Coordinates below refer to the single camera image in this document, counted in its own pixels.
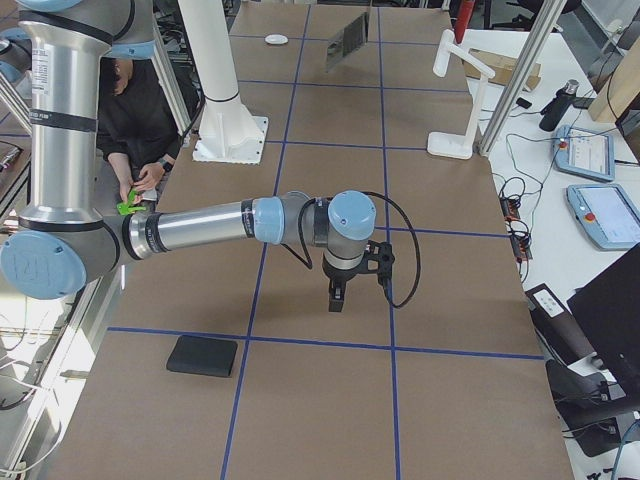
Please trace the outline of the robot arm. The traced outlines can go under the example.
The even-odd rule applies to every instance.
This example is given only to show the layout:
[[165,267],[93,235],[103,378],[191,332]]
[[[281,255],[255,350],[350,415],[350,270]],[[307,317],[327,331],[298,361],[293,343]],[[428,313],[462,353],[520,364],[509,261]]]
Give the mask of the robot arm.
[[210,242],[254,238],[323,249],[329,307],[376,253],[375,207],[346,191],[300,192],[179,213],[118,201],[160,193],[182,146],[174,102],[201,120],[198,161],[259,162],[268,121],[242,103],[223,7],[183,1],[179,12],[199,85],[157,67],[149,1],[24,1],[32,45],[31,199],[1,249],[6,280],[37,299],[79,291],[125,263]]

